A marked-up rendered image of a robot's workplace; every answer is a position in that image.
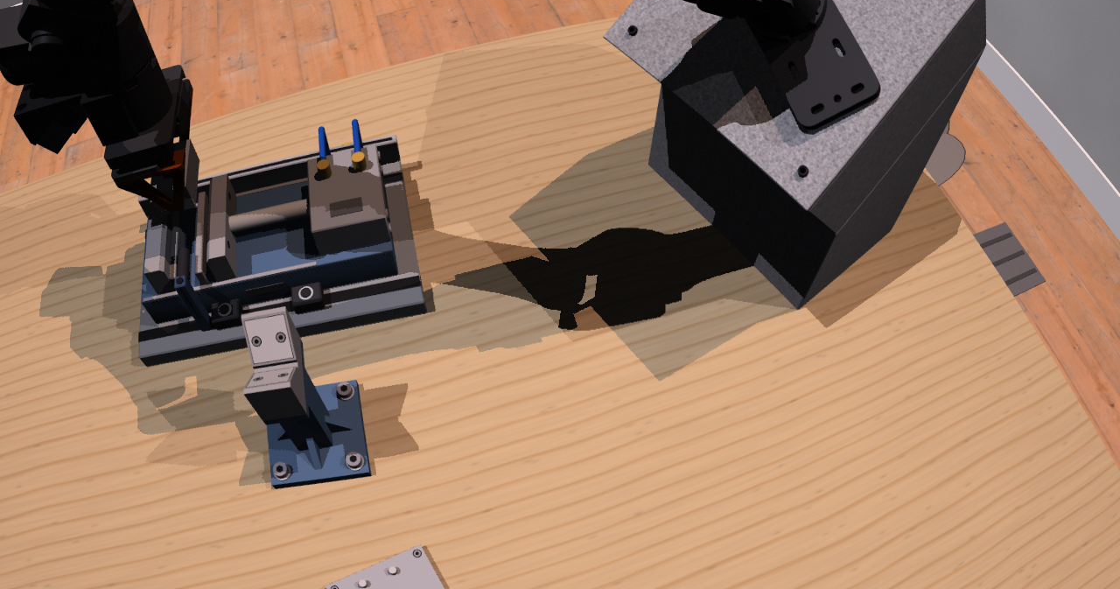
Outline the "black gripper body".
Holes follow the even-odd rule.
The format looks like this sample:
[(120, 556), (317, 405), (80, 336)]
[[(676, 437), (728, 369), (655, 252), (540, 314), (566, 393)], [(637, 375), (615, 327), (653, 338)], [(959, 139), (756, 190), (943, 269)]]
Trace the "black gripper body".
[(119, 92), (139, 134), (105, 149), (115, 183), (159, 171), (161, 158), (176, 150), (172, 138), (186, 133), (192, 100), (192, 80), (185, 77), (181, 64), (161, 69), (152, 48), (150, 59), (129, 84), (94, 84), (104, 92)]

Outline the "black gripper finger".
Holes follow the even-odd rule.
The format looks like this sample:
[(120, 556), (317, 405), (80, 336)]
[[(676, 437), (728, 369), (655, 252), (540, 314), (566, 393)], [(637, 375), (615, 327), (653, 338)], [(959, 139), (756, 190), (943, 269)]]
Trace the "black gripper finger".
[(192, 87), (192, 100), (189, 100), (189, 107), (187, 120), (185, 120), (185, 133), (179, 135), (179, 141), (188, 141), (189, 135), (192, 135), (192, 101), (193, 101), (193, 87)]
[[(186, 152), (184, 149), (174, 151), (172, 155), (165, 155), (161, 158), (159, 171), (144, 175), (144, 177), (125, 179), (123, 183), (115, 183), (116, 189), (132, 191), (139, 197), (155, 202), (156, 205), (164, 207), (169, 213), (181, 211), (185, 195), (185, 162)], [(164, 175), (165, 179), (172, 178), (172, 199), (165, 197), (164, 191), (158, 191), (152, 185), (144, 181), (144, 179), (160, 177), (160, 175)]]

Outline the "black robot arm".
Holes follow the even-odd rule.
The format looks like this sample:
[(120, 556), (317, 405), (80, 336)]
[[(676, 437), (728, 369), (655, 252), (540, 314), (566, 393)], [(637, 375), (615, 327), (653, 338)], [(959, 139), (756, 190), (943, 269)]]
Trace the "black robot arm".
[[(879, 97), (879, 78), (833, 0), (687, 2), (745, 19), (808, 130)], [(837, 43), (844, 56), (837, 55)], [(136, 0), (24, 0), (0, 8), (0, 71), (10, 84), (24, 84), (13, 116), (31, 144), (52, 153), (59, 155), (87, 119), (103, 146), (139, 135), (119, 92), (95, 83), (129, 84), (151, 52)], [(864, 91), (853, 94), (857, 88)]]

